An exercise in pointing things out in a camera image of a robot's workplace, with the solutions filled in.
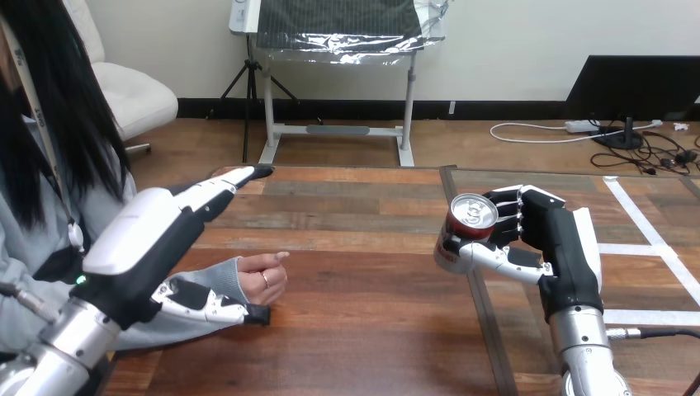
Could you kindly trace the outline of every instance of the robotic finger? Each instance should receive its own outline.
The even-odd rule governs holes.
[[[197,322],[270,324],[269,307],[217,295],[208,287],[177,277],[162,283],[151,298],[163,305],[161,312]]]

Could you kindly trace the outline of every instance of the lanyard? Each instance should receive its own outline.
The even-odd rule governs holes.
[[[39,99],[34,88],[34,81],[32,81],[29,68],[26,65],[24,52],[22,51],[20,43],[17,41],[15,34],[12,32],[12,29],[7,24],[5,17],[2,15],[0,15],[0,24],[2,24],[2,30],[5,32],[7,44],[12,52],[12,58],[17,65],[17,72],[20,75],[20,80],[22,82],[22,86],[24,87],[26,98],[29,101],[32,113],[34,113],[36,126],[39,127],[41,140],[44,142],[44,147],[46,149],[45,157],[39,146],[35,143],[33,145],[33,149],[35,150],[34,155],[37,158],[40,158],[39,168],[41,173],[51,185],[51,189],[54,190],[54,193],[59,197],[61,206],[63,207],[66,218],[68,219],[68,236],[70,244],[74,248],[77,248],[81,254],[83,254],[85,252],[85,249],[83,248],[83,231],[80,229],[78,223],[73,219],[73,216],[70,215],[70,210],[64,200],[64,191],[66,191],[65,185],[63,180],[61,180],[60,172],[58,166],[56,165],[54,145],[51,143],[49,129],[46,127],[46,123],[44,122],[44,113],[41,111],[41,105],[39,104]]]

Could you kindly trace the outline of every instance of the tripod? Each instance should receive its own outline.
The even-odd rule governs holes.
[[[248,127],[250,124],[250,107],[251,107],[251,99],[253,100],[253,103],[258,101],[258,92],[255,88],[255,71],[256,70],[263,70],[263,66],[260,65],[260,63],[253,58],[253,51],[251,49],[251,44],[250,44],[250,35],[245,35],[245,40],[246,40],[246,48],[248,49],[248,58],[245,60],[245,64],[243,67],[240,69],[239,73],[236,75],[234,78],[234,81],[231,82],[228,88],[226,88],[226,91],[224,92],[224,95],[221,95],[219,98],[219,103],[216,106],[216,110],[220,111],[221,107],[224,105],[224,99],[229,95],[229,92],[231,89],[236,85],[236,83],[240,80],[240,78],[243,76],[243,73],[245,73],[246,70],[248,70],[248,89],[246,90],[246,95],[245,95],[245,129],[244,129],[244,137],[243,137],[243,163],[246,163],[248,161]],[[295,105],[299,104],[299,99],[297,99],[288,89],[285,88],[279,81],[277,81],[276,78],[271,76],[271,80],[275,85],[277,85],[293,102]],[[214,118],[215,114],[215,109],[209,110],[209,115],[206,117],[207,120],[211,120]]]

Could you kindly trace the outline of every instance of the red can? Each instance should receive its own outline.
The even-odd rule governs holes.
[[[493,202],[479,194],[456,196],[450,204],[445,224],[437,237],[433,259],[447,271],[466,274],[471,271],[471,262],[445,250],[442,245],[453,235],[468,241],[483,241],[494,232],[499,210]]]

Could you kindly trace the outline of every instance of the white wall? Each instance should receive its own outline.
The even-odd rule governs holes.
[[[178,97],[218,97],[245,57],[231,0],[88,0],[107,61]],[[419,100],[565,100],[589,54],[700,54],[698,0],[454,0],[449,36],[419,56]],[[402,99],[404,65],[278,63],[305,99]],[[244,84],[231,93],[244,95]]]

